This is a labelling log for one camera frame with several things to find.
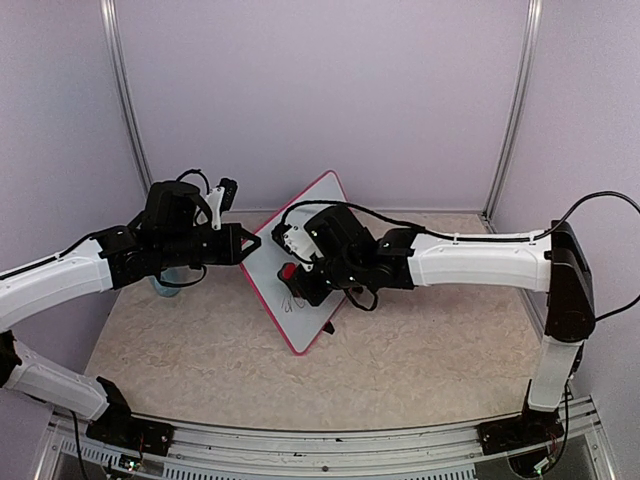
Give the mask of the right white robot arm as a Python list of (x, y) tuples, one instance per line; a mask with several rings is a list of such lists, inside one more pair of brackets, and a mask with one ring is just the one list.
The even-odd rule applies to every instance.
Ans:
[(316, 200), (303, 225), (288, 218), (293, 204), (271, 231), (274, 242), (297, 259), (278, 273), (293, 296), (320, 306), (333, 291), (350, 297), (360, 289), (412, 290), (437, 285), (510, 287), (547, 296), (541, 356), (526, 397), (515, 416), (514, 438), (535, 442), (551, 424), (574, 370), (576, 358), (597, 323), (592, 276), (571, 226), (554, 221), (547, 230), (519, 234), (440, 233), (375, 213), (390, 225), (375, 238), (357, 218), (361, 207)]

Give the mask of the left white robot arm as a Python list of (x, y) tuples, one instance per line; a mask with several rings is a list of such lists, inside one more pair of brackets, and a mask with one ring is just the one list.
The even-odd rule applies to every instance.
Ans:
[(211, 266), (235, 266), (261, 244), (231, 209), (234, 180), (198, 186), (180, 176), (154, 183), (143, 209), (128, 223), (88, 233), (71, 246), (1, 275), (1, 388), (68, 409), (100, 425), (121, 445), (140, 424), (119, 388), (87, 376), (90, 349), (81, 357), (56, 354), (35, 329), (52, 319), (63, 331), (56, 346), (97, 341), (118, 291), (152, 278), (179, 289), (204, 280)]

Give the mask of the red black whiteboard eraser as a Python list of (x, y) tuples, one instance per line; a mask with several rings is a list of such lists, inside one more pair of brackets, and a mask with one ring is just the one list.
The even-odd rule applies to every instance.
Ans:
[(297, 265), (292, 262), (285, 263), (277, 273), (277, 278), (283, 283), (287, 283), (294, 276)]

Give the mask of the pink framed whiteboard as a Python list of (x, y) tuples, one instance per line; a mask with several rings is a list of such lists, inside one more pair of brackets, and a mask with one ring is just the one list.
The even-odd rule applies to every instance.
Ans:
[(304, 200), (345, 199), (346, 194), (336, 172), (324, 172), (255, 230), (254, 234), (261, 238), (261, 246), (241, 264), (259, 301), (291, 352), (297, 356), (307, 352), (346, 298), (342, 292), (332, 290), (321, 305), (314, 307), (294, 295), (277, 274), (285, 264), (296, 263), (297, 260), (272, 239), (271, 232), (288, 206)]

